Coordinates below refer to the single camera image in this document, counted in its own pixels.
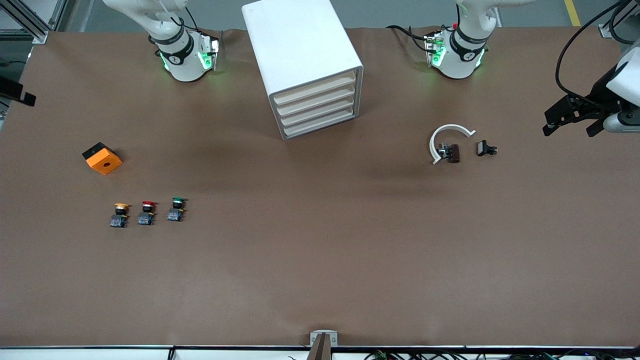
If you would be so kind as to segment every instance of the black cable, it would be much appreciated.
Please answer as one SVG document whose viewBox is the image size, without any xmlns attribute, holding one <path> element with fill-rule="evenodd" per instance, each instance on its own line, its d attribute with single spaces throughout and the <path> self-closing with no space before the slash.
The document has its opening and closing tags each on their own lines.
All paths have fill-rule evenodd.
<svg viewBox="0 0 640 360">
<path fill-rule="evenodd" d="M 196 20 L 193 20 L 193 15 L 191 14 L 191 11 L 189 11 L 188 7 L 184 7 L 185 10 L 187 10 L 187 13 L 189 14 L 189 17 L 191 18 L 191 22 L 193 23 L 193 27 L 194 28 L 198 28 L 198 24 L 196 24 Z"/>
<path fill-rule="evenodd" d="M 171 17 L 171 21 L 173 21 L 173 23 L 174 23 L 174 24 L 176 24 L 176 25 L 178 25 L 178 26 L 184 26 L 185 28 L 187 28 L 187 29 L 189 29 L 189 30 L 196 31 L 196 32 L 197 32 L 197 33 L 199 33 L 199 34 L 204 34 L 204 33 L 203 33 L 202 31 L 200 31 L 200 29 L 198 29 L 198 28 L 192 28 L 191 26 L 186 26 L 186 25 L 184 24 L 184 19 L 183 19 L 182 17 L 179 17 L 179 16 L 178 16 L 178 19 L 180 19 L 180 22 L 177 22 L 177 21 L 173 18 L 173 16 L 170 16 L 170 17 Z"/>
<path fill-rule="evenodd" d="M 436 53 L 435 50 L 426 49 L 425 47 L 422 47 L 422 46 L 420 46 L 420 44 L 418 44 L 418 41 L 416 41 L 415 36 L 413 35 L 413 32 L 411 31 L 411 26 L 409 26 L 409 34 L 411 35 L 411 40 L 413 40 L 413 43 L 418 47 L 418 49 L 424 51 L 425 53 L 429 53 L 429 54 L 435 54 Z"/>
<path fill-rule="evenodd" d="M 436 53 L 435 50 L 426 49 L 426 48 L 420 46 L 420 44 L 418 44 L 418 41 L 416 41 L 416 39 L 424 41 L 425 40 L 424 37 L 429 36 L 429 35 L 433 35 L 433 33 L 424 35 L 423 37 L 419 37 L 418 35 L 414 35 L 413 34 L 413 32 L 411 31 L 411 26 L 409 26 L 409 30 L 408 31 L 405 30 L 404 28 L 402 28 L 401 26 L 398 26 L 398 25 L 389 25 L 389 26 L 387 26 L 387 29 L 398 29 L 398 30 L 402 31 L 405 35 L 410 37 L 411 40 L 413 40 L 413 43 L 418 47 L 418 49 L 420 49 L 420 50 L 422 50 L 422 51 L 424 51 L 426 53 L 429 53 L 429 54 L 435 54 Z"/>
<path fill-rule="evenodd" d="M 598 103 L 596 103 L 594 101 L 591 101 L 591 100 L 587 99 L 586 97 L 584 97 L 582 95 L 579 95 L 579 94 L 577 94 L 575 92 L 572 92 L 571 90 L 569 90 L 566 87 L 564 87 L 564 85 L 562 85 L 562 82 L 560 82 L 560 66 L 562 65 L 562 60 L 564 58 L 564 54 L 566 53 L 567 49 L 569 49 L 569 47 L 571 46 L 573 41 L 578 37 L 578 35 L 580 35 L 589 25 L 593 24 L 596 20 L 598 20 L 599 18 L 603 17 L 606 13 L 608 13 L 609 11 L 615 9 L 620 4 L 621 4 L 621 1 L 618 1 L 617 3 L 611 5 L 610 7 L 606 8 L 604 11 L 602 11 L 601 13 L 596 15 L 593 19 L 587 21 L 587 23 L 585 25 L 582 25 L 582 27 L 580 29 L 578 29 L 578 31 L 576 31 L 575 34 L 573 34 L 573 36 L 571 37 L 571 39 L 569 39 L 569 41 L 566 43 L 566 45 L 564 46 L 564 48 L 560 52 L 560 56 L 558 56 L 558 62 L 556 64 L 556 84 L 558 85 L 560 90 L 566 92 L 567 94 L 569 94 L 571 96 L 574 96 L 574 97 L 577 97 L 579 99 L 582 99 L 583 101 L 586 101 L 586 102 L 592 104 L 593 106 L 596 106 L 597 108 L 603 108 L 603 106 L 601 104 L 598 104 Z"/>
<path fill-rule="evenodd" d="M 625 15 L 622 15 L 620 19 L 618 19 L 618 21 L 616 21 L 616 23 L 613 24 L 613 27 L 615 28 L 616 26 L 618 26 L 618 24 L 621 23 L 622 20 L 624 20 L 627 16 L 629 16 L 630 13 L 634 12 L 637 8 L 638 8 L 638 5 L 634 5 L 631 9 L 629 9 L 629 11 L 626 12 Z"/>
<path fill-rule="evenodd" d="M 614 39 L 616 39 L 617 42 L 626 44 L 626 45 L 632 45 L 634 42 L 631 40 L 627 40 L 619 37 L 618 34 L 616 33 L 616 27 L 611 26 L 611 24 L 613 24 L 613 20 L 616 18 L 616 16 L 618 16 L 618 14 L 622 11 L 622 9 L 627 7 L 627 5 L 631 3 L 631 1 L 632 0 L 626 0 L 623 3 L 618 3 L 619 4 L 618 7 L 613 11 L 613 14 L 611 14 L 611 20 L 609 20 L 609 32 L 611 32 L 611 36 Z"/>
<path fill-rule="evenodd" d="M 409 31 L 405 30 L 403 27 L 398 26 L 398 25 L 389 25 L 389 26 L 387 26 L 387 29 L 398 29 L 398 30 L 402 31 L 408 37 L 413 37 L 413 38 L 416 38 L 418 40 L 424 40 L 424 38 L 421 38 L 418 35 L 414 35 L 413 33 L 410 33 Z"/>
</svg>

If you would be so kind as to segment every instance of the small black part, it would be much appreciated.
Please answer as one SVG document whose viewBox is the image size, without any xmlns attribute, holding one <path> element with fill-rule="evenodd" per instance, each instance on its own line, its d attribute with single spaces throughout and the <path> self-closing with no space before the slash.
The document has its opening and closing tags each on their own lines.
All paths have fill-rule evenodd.
<svg viewBox="0 0 640 360">
<path fill-rule="evenodd" d="M 452 163 L 452 164 L 457 164 L 460 162 L 460 147 L 458 146 L 458 144 L 453 143 L 451 144 L 451 146 L 449 147 L 449 150 L 451 152 L 451 155 L 447 158 L 447 161 Z"/>
<path fill-rule="evenodd" d="M 558 129 L 557 126 L 549 127 L 549 125 L 545 125 L 542 127 L 542 132 L 545 134 L 545 136 L 549 136 L 553 134 L 554 131 L 556 131 L 557 129 Z"/>
<path fill-rule="evenodd" d="M 36 104 L 35 95 L 24 91 L 22 84 L 4 76 L 0 76 L 0 97 L 21 102 L 28 106 L 34 106 Z"/>
<path fill-rule="evenodd" d="M 182 220 L 182 210 L 180 209 L 169 209 L 169 214 L 166 217 L 169 221 L 181 221 Z"/>
<path fill-rule="evenodd" d="M 154 216 L 151 213 L 142 212 L 138 214 L 139 225 L 151 225 L 153 224 Z"/>
<path fill-rule="evenodd" d="M 104 146 L 103 143 L 99 142 L 97 144 L 95 144 L 94 146 L 91 147 L 91 149 L 85 151 L 82 153 L 82 157 L 87 160 L 88 158 L 91 158 L 96 152 L 99 152 L 100 150 L 106 148 L 106 146 Z"/>
<path fill-rule="evenodd" d="M 111 223 L 109 226 L 111 227 L 125 227 L 127 225 L 127 217 L 125 215 L 112 215 Z"/>
<path fill-rule="evenodd" d="M 496 155 L 498 153 L 498 148 L 495 146 L 489 146 L 486 143 L 486 140 L 483 140 L 478 143 L 477 154 L 478 156 L 484 155 Z"/>
<path fill-rule="evenodd" d="M 604 130 L 604 120 L 600 119 L 587 127 L 587 135 L 592 138 Z"/>
</svg>

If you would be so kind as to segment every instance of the white curved part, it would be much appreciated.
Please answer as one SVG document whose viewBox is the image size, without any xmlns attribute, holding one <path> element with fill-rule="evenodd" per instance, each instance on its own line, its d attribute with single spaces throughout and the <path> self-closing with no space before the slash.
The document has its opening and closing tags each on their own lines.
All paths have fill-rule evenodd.
<svg viewBox="0 0 640 360">
<path fill-rule="evenodd" d="M 456 130 L 463 133 L 467 138 L 476 133 L 476 130 L 469 131 L 466 127 L 457 124 L 447 124 L 440 126 L 433 132 L 431 135 L 431 140 L 429 140 L 429 151 L 431 151 L 431 156 L 433 157 L 433 164 L 436 165 L 438 161 L 442 159 L 438 151 L 436 150 L 436 135 L 443 130 Z"/>
</svg>

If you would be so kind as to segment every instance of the orange button housing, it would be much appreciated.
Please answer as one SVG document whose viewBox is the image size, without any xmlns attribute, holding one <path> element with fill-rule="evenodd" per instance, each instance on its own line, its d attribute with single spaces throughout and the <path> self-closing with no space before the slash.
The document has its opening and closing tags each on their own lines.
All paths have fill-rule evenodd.
<svg viewBox="0 0 640 360">
<path fill-rule="evenodd" d="M 92 169 L 103 175 L 107 175 L 122 165 L 122 160 L 103 143 L 98 143 L 85 151 L 83 156 Z"/>
</svg>

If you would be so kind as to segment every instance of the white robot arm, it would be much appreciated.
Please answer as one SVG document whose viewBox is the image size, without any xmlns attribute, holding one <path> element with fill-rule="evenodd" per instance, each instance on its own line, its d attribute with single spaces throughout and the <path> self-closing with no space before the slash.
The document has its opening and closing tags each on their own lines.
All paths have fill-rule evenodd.
<svg viewBox="0 0 640 360">
<path fill-rule="evenodd" d="M 175 13 L 187 0 L 103 0 L 144 28 L 158 46 L 165 69 L 179 81 L 194 81 L 215 68 L 218 39 L 187 29 Z"/>
<path fill-rule="evenodd" d="M 444 28 L 435 41 L 426 42 L 429 64 L 442 74 L 463 79 L 480 65 L 487 39 L 497 23 L 495 8 L 522 6 L 535 0 L 455 0 L 460 11 L 458 27 Z"/>
</svg>

